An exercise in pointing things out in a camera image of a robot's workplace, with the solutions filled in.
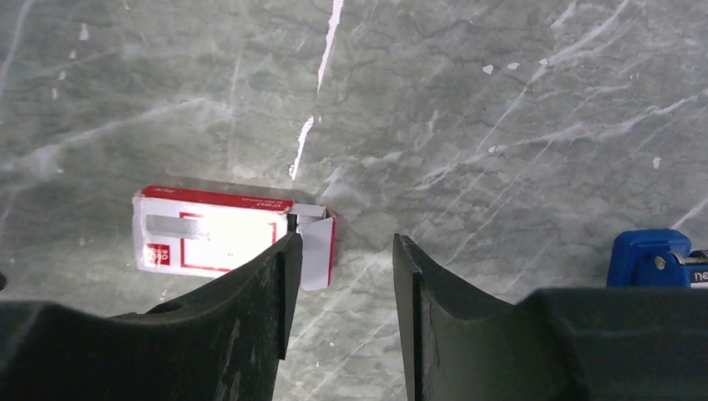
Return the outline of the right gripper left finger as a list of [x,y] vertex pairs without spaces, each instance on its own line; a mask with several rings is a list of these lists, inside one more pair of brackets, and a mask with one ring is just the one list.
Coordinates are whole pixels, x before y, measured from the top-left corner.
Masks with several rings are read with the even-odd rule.
[[141,314],[3,302],[2,399],[272,399],[302,245],[289,233],[245,265]]

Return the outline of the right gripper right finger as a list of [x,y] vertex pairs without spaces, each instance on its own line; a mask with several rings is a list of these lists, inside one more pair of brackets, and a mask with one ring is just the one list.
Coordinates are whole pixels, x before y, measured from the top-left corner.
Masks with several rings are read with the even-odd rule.
[[545,288],[517,304],[392,248],[411,400],[704,400],[707,293]]

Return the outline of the red white staple box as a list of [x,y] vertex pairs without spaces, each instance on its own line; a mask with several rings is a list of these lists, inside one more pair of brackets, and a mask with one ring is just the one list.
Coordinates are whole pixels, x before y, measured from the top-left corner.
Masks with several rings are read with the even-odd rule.
[[[331,284],[336,217],[325,206],[162,185],[143,188],[132,204],[134,254],[141,271],[217,278],[295,232],[303,241],[302,289],[321,290]],[[145,228],[147,215],[200,220],[210,239],[151,235]]]

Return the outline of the silver staple strip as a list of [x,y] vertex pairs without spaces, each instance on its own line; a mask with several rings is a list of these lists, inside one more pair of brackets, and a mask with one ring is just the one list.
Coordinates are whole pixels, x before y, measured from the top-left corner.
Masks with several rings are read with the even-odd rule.
[[209,240],[210,231],[200,220],[171,216],[147,215],[147,232],[154,236],[165,236],[189,240]]

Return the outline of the blue black stapler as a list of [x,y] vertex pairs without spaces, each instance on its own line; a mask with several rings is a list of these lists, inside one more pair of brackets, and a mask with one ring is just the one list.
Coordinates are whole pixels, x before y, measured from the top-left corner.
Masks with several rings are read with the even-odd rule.
[[707,288],[707,250],[673,229],[625,231],[612,247],[607,287]]

